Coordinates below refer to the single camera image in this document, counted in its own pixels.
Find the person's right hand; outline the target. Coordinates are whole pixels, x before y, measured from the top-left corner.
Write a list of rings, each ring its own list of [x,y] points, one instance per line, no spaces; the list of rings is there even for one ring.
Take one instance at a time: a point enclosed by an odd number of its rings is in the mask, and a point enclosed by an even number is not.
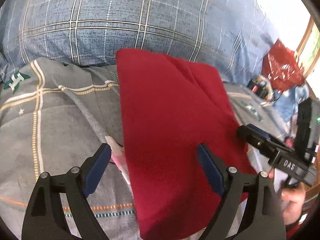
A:
[[[287,206],[282,211],[284,224],[286,226],[295,224],[300,220],[302,215],[303,204],[306,197],[305,185],[299,183],[293,188],[283,187],[281,189],[281,182],[278,181],[279,176],[277,175],[277,179],[274,179],[274,169],[270,170],[268,176],[273,181],[276,193],[280,195],[281,200],[287,202]]]

